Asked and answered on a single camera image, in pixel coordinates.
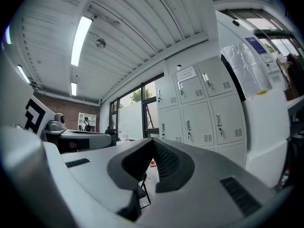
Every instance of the brick wall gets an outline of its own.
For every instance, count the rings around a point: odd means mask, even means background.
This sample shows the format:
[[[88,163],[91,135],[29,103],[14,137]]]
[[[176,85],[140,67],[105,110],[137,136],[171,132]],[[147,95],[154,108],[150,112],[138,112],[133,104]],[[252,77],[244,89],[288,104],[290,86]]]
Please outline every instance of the brick wall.
[[[65,116],[68,129],[78,130],[78,114],[80,112],[96,115],[96,132],[99,132],[100,107],[61,100],[36,92],[34,92],[34,96],[54,113],[62,113]]]

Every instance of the tree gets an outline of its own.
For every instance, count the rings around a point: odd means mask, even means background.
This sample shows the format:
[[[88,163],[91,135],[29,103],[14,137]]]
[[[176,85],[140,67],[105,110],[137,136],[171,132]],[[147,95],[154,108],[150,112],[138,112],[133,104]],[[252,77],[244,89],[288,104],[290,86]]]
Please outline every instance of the tree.
[[[263,43],[263,45],[264,45],[265,47],[267,47],[267,49],[269,50],[270,53],[274,53],[274,52],[275,52],[275,50],[273,50],[273,48],[272,48],[269,44]]]
[[[141,101],[141,99],[142,99],[141,94],[142,94],[142,90],[141,89],[135,90],[132,93],[132,95],[130,95],[131,104],[134,104],[136,102]],[[145,94],[146,94],[146,99],[149,99],[149,98],[152,97],[152,93],[149,91],[149,89],[145,90]]]

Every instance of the white cabinet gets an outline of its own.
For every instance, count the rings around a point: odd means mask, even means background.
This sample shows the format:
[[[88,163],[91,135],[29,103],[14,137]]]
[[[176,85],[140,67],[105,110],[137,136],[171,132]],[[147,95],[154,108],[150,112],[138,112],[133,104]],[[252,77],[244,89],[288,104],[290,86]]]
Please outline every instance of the white cabinet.
[[[178,105],[173,75],[156,80],[155,89],[158,109]]]
[[[238,164],[241,167],[245,167],[244,163],[244,154],[245,147],[244,143],[222,147],[218,149],[218,153],[224,155],[228,159],[232,160],[235,164]]]
[[[209,97],[233,91],[234,83],[219,58],[201,61],[197,66]]]
[[[199,77],[196,76],[194,78],[178,82],[178,77],[176,76],[176,81],[182,104],[206,98]]]
[[[179,108],[158,112],[160,138],[184,142]]]
[[[218,144],[244,139],[240,101],[236,95],[211,100]]]
[[[185,143],[193,146],[214,145],[208,103],[184,105],[182,112],[186,129]]]

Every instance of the smoke detector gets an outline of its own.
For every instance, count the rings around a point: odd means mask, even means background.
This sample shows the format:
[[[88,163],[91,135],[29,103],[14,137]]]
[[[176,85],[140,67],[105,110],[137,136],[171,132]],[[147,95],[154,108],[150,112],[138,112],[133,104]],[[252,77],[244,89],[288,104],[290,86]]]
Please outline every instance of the smoke detector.
[[[98,48],[104,49],[106,46],[105,39],[101,38],[96,41],[96,46]]]

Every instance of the black pattern sticker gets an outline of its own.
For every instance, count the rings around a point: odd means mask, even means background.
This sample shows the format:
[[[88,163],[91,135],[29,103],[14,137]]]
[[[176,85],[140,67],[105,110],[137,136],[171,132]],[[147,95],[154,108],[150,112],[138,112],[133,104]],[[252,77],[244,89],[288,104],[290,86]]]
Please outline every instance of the black pattern sticker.
[[[38,114],[39,117],[36,121],[36,123],[33,123],[33,115],[28,111],[29,107],[32,107]],[[38,104],[36,104],[32,99],[28,101],[27,106],[25,107],[27,109],[27,112],[25,113],[25,116],[28,118],[27,123],[25,124],[24,129],[32,129],[34,133],[38,132],[38,129],[40,127],[40,124],[42,122],[42,119],[45,115],[45,110],[43,110]]]

